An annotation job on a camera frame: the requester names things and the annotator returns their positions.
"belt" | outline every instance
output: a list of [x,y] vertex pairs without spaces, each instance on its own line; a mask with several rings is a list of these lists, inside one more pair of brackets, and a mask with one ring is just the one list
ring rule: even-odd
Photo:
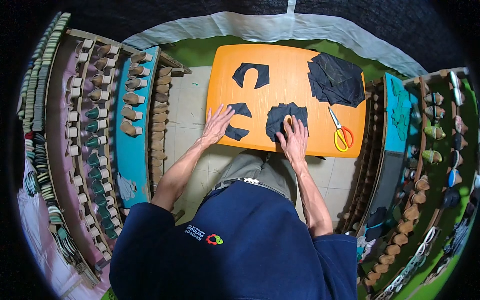
[[281,195],[282,197],[286,198],[284,194],[280,193],[279,191],[276,191],[274,189],[272,189],[271,187],[261,183],[259,180],[257,179],[253,179],[253,178],[247,178],[247,177],[244,177],[244,178],[236,178],[236,179],[229,179],[229,180],[225,180],[225,181],[222,181],[221,183],[218,183],[217,185],[215,185],[212,190],[207,194],[206,197],[208,197],[213,191],[216,191],[216,190],[219,190],[219,189],[224,189],[228,186],[230,186],[231,184],[233,184],[234,182],[237,182],[237,181],[243,181],[243,182],[246,182],[246,183],[249,183],[249,184],[253,184],[253,185],[258,185],[258,186],[261,186],[263,188],[266,188],[266,189],[269,189],[273,192],[276,192],[277,194]]

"orange table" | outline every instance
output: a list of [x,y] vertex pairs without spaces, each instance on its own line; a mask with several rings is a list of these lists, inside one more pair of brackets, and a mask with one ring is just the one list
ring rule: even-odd
[[[221,104],[245,102],[252,112],[252,118],[235,115],[231,125],[243,128],[250,133],[241,141],[224,136],[219,144],[281,152],[280,145],[274,143],[265,133],[267,113],[279,103],[294,102],[299,107],[307,107],[308,139],[307,155],[329,157],[358,157],[365,126],[365,101],[357,108],[333,105],[332,110],[343,126],[350,128],[355,136],[354,145],[346,152],[335,148],[336,127],[328,112],[328,102],[318,102],[312,97],[307,73],[308,61],[318,52],[276,45],[229,45],[217,49],[208,87],[207,110],[213,111]],[[254,89],[258,72],[250,69],[245,73],[243,88],[232,79],[233,73],[245,63],[268,65],[270,84]]]

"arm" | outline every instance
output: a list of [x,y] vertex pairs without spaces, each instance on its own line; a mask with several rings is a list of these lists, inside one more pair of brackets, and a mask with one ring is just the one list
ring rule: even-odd
[[283,122],[283,125],[287,132],[287,140],[280,132],[277,132],[276,135],[280,140],[285,156],[292,164],[293,170],[297,175],[303,213],[310,235],[314,238],[331,234],[333,233],[332,219],[328,213],[324,198],[318,191],[305,161],[308,129],[295,116],[292,116],[292,125],[295,132],[292,131],[286,120]]
[[220,113],[223,104],[212,116],[212,109],[208,110],[207,121],[202,136],[193,143],[187,152],[182,155],[160,179],[152,204],[160,206],[169,212],[173,204],[185,190],[188,180],[195,169],[202,153],[212,144],[217,143],[225,134],[235,110],[231,106]]

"hand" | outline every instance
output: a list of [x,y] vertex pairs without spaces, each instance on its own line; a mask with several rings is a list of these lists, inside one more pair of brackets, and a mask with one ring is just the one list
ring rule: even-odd
[[307,152],[307,140],[308,129],[303,126],[301,120],[297,120],[295,116],[292,116],[292,126],[295,132],[292,131],[292,127],[287,122],[283,121],[283,126],[287,132],[287,140],[281,132],[277,132],[276,136],[280,140],[285,156],[295,169],[296,166],[305,161],[305,153]]
[[222,136],[225,135],[225,130],[227,130],[227,126],[230,124],[232,116],[235,114],[235,110],[232,109],[230,105],[227,106],[227,109],[224,112],[220,113],[222,108],[223,104],[220,104],[213,116],[212,108],[208,110],[204,133],[202,133],[202,137],[200,138],[205,142],[207,147],[220,141]]

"forearm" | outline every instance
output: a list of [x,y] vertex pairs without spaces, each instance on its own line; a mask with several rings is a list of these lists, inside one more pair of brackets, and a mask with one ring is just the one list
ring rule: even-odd
[[152,204],[170,212],[173,210],[173,204],[185,190],[200,156],[208,146],[202,138],[195,141],[160,179],[152,198]]
[[292,164],[299,183],[303,214],[312,238],[333,233],[332,219],[328,213],[324,198],[318,191],[307,167],[302,161]]

